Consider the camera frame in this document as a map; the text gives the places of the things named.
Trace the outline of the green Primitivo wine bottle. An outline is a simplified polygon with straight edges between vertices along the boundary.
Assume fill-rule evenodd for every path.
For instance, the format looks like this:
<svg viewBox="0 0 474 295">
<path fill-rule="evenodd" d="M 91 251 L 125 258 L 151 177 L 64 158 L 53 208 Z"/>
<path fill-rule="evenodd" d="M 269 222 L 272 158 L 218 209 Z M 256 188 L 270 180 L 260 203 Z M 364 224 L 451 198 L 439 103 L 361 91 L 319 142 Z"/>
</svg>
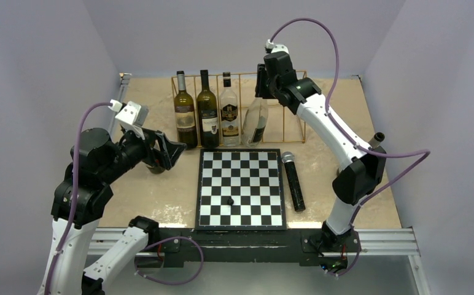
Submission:
<svg viewBox="0 0 474 295">
<path fill-rule="evenodd" d="M 193 149 L 198 145 L 193 98 L 187 92 L 184 72 L 177 71 L 176 76 L 178 92 L 174 97 L 174 113 L 177 138 L 179 142 L 187 145 L 187 149 Z"/>
</svg>

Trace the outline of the clear glass bottle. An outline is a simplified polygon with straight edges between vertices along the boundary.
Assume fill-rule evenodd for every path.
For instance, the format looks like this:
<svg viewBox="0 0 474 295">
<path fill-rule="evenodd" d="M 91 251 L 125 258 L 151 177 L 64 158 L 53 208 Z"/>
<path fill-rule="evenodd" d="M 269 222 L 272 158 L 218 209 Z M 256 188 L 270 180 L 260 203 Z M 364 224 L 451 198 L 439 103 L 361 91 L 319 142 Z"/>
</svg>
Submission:
<svg viewBox="0 0 474 295">
<path fill-rule="evenodd" d="M 249 106 L 243 123 L 241 139 L 245 146 L 255 147 L 263 139 L 268 121 L 268 103 L 257 97 Z"/>
</svg>

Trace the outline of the clear square liquor bottle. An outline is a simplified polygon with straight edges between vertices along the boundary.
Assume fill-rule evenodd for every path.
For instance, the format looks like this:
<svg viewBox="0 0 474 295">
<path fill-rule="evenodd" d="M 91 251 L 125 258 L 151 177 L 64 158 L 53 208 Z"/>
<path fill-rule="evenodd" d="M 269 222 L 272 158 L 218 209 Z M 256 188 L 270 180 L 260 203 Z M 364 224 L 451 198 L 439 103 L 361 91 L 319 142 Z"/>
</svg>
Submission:
<svg viewBox="0 0 474 295">
<path fill-rule="evenodd" d="M 240 143 L 237 95 L 231 86 L 230 72 L 223 72 L 223 91 L 220 94 L 220 118 L 223 145 L 232 147 Z"/>
</svg>

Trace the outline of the dark green wine bottle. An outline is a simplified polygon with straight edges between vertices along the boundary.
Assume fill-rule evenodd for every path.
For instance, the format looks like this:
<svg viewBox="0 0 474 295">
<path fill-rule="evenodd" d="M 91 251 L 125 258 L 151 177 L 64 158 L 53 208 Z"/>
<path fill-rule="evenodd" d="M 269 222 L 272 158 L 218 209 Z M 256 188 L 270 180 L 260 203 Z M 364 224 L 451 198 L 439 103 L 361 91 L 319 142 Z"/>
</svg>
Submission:
<svg viewBox="0 0 474 295">
<path fill-rule="evenodd" d="M 200 140 L 204 148 L 213 149 L 220 144 L 217 98 L 209 87 L 207 69 L 200 71 L 201 91 L 197 96 Z"/>
</svg>

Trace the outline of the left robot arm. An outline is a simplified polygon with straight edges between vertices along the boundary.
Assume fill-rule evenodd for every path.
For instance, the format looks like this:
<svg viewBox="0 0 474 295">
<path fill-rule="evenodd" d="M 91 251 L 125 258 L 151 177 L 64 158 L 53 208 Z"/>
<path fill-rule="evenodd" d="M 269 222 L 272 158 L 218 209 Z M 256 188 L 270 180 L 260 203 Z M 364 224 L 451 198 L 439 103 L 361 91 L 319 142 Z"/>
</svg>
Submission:
<svg viewBox="0 0 474 295">
<path fill-rule="evenodd" d="M 187 148 L 158 130 L 143 134 L 139 138 L 126 131 L 118 143 L 103 128 L 80 134 L 79 147 L 71 149 L 73 161 L 54 193 L 52 245 L 40 294 L 104 294 L 137 252 L 158 247 L 158 222 L 137 216 L 120 240 L 86 265 L 93 234 L 113 196 L 112 183 L 139 163 L 158 172 L 170 170 Z"/>
</svg>

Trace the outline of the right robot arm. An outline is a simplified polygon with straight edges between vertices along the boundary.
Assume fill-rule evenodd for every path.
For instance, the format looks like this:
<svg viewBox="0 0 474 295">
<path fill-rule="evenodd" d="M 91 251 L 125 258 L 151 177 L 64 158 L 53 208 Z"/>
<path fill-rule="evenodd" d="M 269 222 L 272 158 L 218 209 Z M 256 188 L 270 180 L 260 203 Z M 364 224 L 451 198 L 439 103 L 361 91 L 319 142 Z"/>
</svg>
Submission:
<svg viewBox="0 0 474 295">
<path fill-rule="evenodd" d="M 258 65 L 256 96 L 276 99 L 307 123 L 330 148 L 339 162 L 339 173 L 332 182 L 336 195 L 329 217 L 323 222 L 317 246 L 326 250 L 340 248 L 352 234 L 352 217 L 359 202 L 380 184 L 386 160 L 381 146 L 360 147 L 349 138 L 355 133 L 332 109 L 325 107 L 322 90 L 306 77 L 299 79 L 285 51 L 270 52 Z"/>
</svg>

